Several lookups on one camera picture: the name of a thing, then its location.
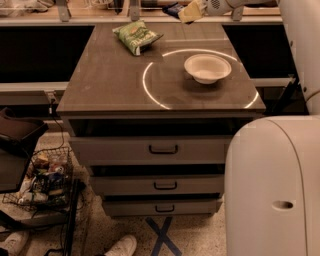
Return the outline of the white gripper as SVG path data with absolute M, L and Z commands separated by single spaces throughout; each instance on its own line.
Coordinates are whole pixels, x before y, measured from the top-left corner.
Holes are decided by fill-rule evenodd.
M 205 10 L 209 16 L 220 16 L 233 10 L 227 0 L 192 0 L 178 12 L 182 23 L 189 23 L 204 17 Z

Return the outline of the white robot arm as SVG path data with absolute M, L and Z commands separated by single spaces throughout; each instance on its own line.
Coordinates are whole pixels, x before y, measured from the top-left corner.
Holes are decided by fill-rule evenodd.
M 276 0 L 308 113 L 243 126 L 225 165 L 227 256 L 320 256 L 320 0 Z

